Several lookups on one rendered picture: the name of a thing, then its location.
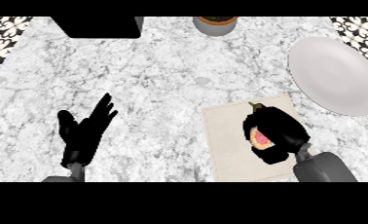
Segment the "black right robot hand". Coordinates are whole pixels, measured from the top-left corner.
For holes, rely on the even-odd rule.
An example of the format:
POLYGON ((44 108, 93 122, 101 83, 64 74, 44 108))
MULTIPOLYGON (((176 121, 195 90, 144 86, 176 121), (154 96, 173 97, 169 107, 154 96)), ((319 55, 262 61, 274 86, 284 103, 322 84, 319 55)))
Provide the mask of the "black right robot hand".
POLYGON ((300 147, 309 141, 309 134, 296 118, 274 106, 257 103, 256 111, 243 121, 245 139, 250 139, 251 129, 257 128, 260 133, 274 143, 266 149, 251 147, 251 152, 268 164, 285 161, 290 153, 296 154, 300 147))

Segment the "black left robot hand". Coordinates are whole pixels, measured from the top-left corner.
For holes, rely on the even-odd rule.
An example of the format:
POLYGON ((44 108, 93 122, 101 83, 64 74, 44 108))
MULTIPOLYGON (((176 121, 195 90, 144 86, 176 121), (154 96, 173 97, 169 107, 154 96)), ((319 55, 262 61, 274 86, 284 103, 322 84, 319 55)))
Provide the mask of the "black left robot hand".
POLYGON ((67 168, 73 163, 84 167, 90 164, 102 135, 118 111, 112 109, 112 96, 105 93, 87 118, 77 122, 71 112, 58 112, 59 135, 67 144, 61 165, 67 168))

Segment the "pink frosted cupcake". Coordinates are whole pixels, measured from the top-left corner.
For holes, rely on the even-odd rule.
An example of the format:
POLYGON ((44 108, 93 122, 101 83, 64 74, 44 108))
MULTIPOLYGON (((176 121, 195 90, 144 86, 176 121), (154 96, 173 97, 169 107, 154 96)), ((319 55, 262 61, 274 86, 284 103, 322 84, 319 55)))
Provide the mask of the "pink frosted cupcake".
POLYGON ((275 145, 257 128, 250 130, 250 143, 257 150, 266 150, 275 145))

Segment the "beige placemat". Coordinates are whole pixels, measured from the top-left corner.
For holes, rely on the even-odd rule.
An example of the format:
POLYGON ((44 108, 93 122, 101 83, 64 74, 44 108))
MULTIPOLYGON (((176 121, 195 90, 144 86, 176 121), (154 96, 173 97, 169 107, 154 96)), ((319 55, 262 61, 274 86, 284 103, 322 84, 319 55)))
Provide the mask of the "beige placemat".
POLYGON ((253 113, 248 102, 275 106, 299 119, 287 93, 201 109, 216 181, 266 182, 293 177, 294 154, 290 154, 284 162, 268 165, 251 152, 243 132, 243 121, 253 113))

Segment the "white plate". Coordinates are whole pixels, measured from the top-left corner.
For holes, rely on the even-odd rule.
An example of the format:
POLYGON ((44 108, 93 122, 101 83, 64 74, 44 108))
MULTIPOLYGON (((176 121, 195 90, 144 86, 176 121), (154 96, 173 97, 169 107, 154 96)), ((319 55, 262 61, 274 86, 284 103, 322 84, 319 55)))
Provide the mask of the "white plate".
POLYGON ((347 116, 368 115, 368 59, 342 41, 309 37, 290 48, 293 80, 311 100, 347 116))

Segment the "black appliance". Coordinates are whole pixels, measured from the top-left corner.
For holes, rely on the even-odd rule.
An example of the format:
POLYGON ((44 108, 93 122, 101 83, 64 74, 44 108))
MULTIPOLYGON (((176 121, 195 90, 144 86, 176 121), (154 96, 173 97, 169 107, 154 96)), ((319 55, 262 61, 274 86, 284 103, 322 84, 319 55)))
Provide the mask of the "black appliance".
POLYGON ((138 39, 144 17, 53 17, 71 38, 138 39))

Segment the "grey plant pot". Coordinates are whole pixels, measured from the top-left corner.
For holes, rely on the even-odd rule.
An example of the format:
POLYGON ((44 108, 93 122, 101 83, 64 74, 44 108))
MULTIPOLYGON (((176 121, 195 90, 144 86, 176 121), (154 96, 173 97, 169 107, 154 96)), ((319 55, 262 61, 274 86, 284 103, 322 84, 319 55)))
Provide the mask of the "grey plant pot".
POLYGON ((237 27, 237 17, 226 21, 211 21, 204 17, 194 17, 192 23, 198 31, 209 36, 225 36, 237 27))

